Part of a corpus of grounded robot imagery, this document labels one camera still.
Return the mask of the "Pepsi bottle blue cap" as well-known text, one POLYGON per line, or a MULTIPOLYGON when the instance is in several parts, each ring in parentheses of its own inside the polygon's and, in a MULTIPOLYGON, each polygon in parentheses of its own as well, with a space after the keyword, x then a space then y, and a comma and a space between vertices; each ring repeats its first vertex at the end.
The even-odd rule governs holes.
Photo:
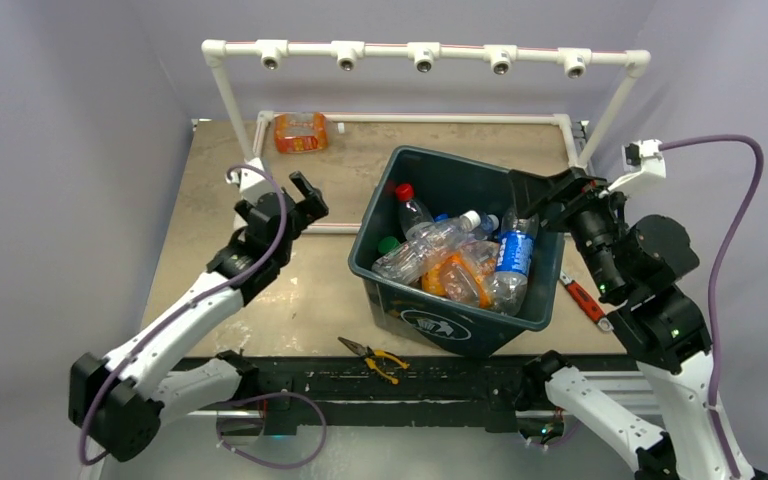
POLYGON ((493 214, 479 212, 480 225, 470 232, 470 235, 479 241, 491 240, 494 232, 499 228, 499 219, 493 214))

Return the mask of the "blue label bottle back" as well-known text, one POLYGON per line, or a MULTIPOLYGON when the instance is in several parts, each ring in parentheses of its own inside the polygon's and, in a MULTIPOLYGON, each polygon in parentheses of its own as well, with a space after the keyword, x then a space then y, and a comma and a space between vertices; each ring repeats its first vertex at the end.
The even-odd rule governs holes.
POLYGON ((513 206, 502 219, 497 235, 499 250, 492 280, 494 309, 502 314, 514 316, 522 307, 538 227, 536 215, 521 217, 513 206))

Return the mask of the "large crushed orange label bottle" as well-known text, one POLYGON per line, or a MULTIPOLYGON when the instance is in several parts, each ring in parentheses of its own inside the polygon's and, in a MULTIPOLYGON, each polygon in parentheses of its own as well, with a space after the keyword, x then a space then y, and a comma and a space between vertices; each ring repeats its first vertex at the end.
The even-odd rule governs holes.
POLYGON ((285 113, 273 119, 273 141, 279 153, 302 154, 325 150, 332 136, 344 134, 345 124, 320 112, 285 113))

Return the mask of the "small jar green lid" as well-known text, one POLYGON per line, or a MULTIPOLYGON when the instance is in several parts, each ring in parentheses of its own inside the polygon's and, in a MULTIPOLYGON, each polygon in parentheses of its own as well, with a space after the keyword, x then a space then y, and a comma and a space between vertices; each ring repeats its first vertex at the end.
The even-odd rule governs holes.
POLYGON ((401 242, 394 236, 385 236, 377 244, 377 251, 381 256, 396 250, 401 246, 401 242))

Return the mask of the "dark green plastic bin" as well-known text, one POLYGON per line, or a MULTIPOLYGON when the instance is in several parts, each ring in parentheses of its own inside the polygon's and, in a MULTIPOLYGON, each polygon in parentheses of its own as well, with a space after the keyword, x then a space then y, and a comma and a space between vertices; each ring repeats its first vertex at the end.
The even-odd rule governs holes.
POLYGON ((348 266, 360 277, 377 326, 461 356, 486 358, 526 331, 545 329, 553 314, 564 250, 562 234, 539 230, 525 299, 514 316, 473 308, 381 278, 371 267, 378 242, 397 237, 395 188, 409 183, 434 213, 502 214, 513 206, 509 168, 414 146, 397 147, 372 193, 348 266))

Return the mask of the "clear bottle white cap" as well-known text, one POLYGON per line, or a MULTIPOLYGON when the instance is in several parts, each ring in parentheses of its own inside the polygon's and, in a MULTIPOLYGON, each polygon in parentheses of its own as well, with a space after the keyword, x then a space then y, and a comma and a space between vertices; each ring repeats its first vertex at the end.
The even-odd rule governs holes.
POLYGON ((481 223, 479 213, 470 210, 458 217, 431 224, 413 239, 376 260, 371 269, 386 280, 411 284, 473 240, 471 233, 481 223))

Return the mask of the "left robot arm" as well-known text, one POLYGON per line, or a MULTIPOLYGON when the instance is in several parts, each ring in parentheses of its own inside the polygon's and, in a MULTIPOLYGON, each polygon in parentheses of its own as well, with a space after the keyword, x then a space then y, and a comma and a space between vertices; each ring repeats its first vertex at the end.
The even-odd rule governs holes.
POLYGON ((255 202, 239 201, 235 210, 246 226, 232 234, 181 298, 121 346, 101 357, 86 353, 73 363, 68 418, 80 429, 82 465, 108 455, 129 461, 161 427, 211 405, 244 409, 273 403, 286 409, 298 399, 325 418, 314 401, 239 353, 221 352, 188 371, 176 368, 201 339, 277 279, 294 240, 328 215, 320 189, 300 172, 289 178, 301 201, 279 186, 255 202))

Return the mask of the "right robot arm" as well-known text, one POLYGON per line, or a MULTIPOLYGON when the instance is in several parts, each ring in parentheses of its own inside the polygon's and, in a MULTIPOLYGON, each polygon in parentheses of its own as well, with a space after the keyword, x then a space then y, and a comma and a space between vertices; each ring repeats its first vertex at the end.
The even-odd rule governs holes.
POLYGON ((758 479, 714 390, 715 350, 699 306, 678 281, 697 268, 686 229, 672 218, 624 216, 626 196, 571 168, 548 177, 513 170, 514 206, 569 234, 593 278, 614 335, 650 384, 663 423, 652 425, 589 384, 561 354, 528 363, 524 399, 572 414, 638 479, 758 479))

